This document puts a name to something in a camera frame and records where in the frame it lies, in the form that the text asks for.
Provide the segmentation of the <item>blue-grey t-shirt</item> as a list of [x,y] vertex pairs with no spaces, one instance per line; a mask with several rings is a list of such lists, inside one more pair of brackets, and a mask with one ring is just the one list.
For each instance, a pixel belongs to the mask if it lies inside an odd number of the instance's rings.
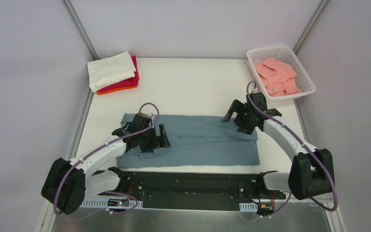
[[238,132],[220,116],[160,115],[170,147],[131,149],[116,159],[120,169],[177,166],[258,166],[257,133]]

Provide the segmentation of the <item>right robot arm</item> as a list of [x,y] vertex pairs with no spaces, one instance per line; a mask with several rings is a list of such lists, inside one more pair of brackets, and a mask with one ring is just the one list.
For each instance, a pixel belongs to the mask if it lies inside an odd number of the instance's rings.
[[234,100],[222,122],[233,120],[238,132],[252,134],[255,128],[269,135],[291,160],[288,173],[268,171],[259,175],[255,192],[267,198],[274,190],[289,192],[298,200],[316,200],[319,195],[332,193],[334,202],[338,195],[335,188],[332,154],[327,149],[318,149],[302,140],[288,126],[282,114],[267,107],[262,93],[246,95],[247,102]]

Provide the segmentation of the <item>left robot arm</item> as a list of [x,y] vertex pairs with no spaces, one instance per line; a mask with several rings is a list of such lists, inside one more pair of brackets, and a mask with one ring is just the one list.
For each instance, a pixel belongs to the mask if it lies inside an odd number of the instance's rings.
[[100,169],[134,148],[152,152],[170,147],[165,126],[157,124],[158,119],[159,116],[152,119],[138,112],[130,122],[114,130],[92,151],[69,160],[55,160],[43,184],[41,196],[53,204],[57,215],[69,215],[84,200],[100,193],[111,190],[115,195],[125,194],[128,182],[115,171],[100,172]]

